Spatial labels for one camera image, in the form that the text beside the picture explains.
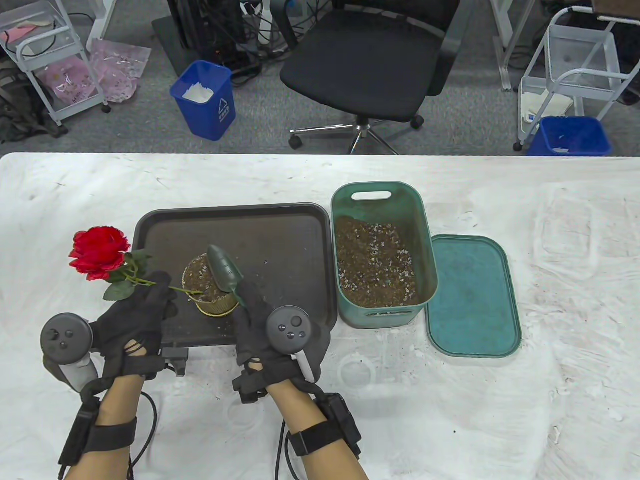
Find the person's left hand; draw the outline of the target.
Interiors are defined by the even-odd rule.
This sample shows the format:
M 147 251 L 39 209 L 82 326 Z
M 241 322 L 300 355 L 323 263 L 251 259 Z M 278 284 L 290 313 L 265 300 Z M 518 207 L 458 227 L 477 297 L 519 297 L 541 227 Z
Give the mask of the person's left hand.
M 178 293 L 170 288 L 172 277 L 165 271 L 146 279 L 153 285 L 136 286 L 130 297 L 114 302 L 90 324 L 94 349 L 104 359 L 105 379 L 138 375 L 153 380 L 165 369 L 160 356 L 163 322 L 178 314 Z

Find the person's right hand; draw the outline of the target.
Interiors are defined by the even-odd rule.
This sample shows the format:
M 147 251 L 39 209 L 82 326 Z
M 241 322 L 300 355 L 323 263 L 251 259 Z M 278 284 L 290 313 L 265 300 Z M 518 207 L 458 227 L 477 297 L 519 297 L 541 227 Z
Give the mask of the person's right hand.
M 234 389 L 243 394 L 266 390 L 286 380 L 304 380 L 297 360 L 275 349 L 267 334 L 267 322 L 275 308 L 248 279 L 237 285 L 243 301 L 232 314 L 236 336 L 237 364 L 244 368 L 234 381 Z

